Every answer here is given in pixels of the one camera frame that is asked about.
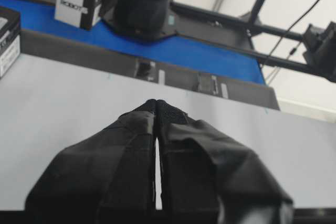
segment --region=white table surface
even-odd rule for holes
[[[21,55],[0,79],[0,209],[23,209],[60,150],[150,98],[166,100],[253,148],[295,207],[336,207],[334,124]]]

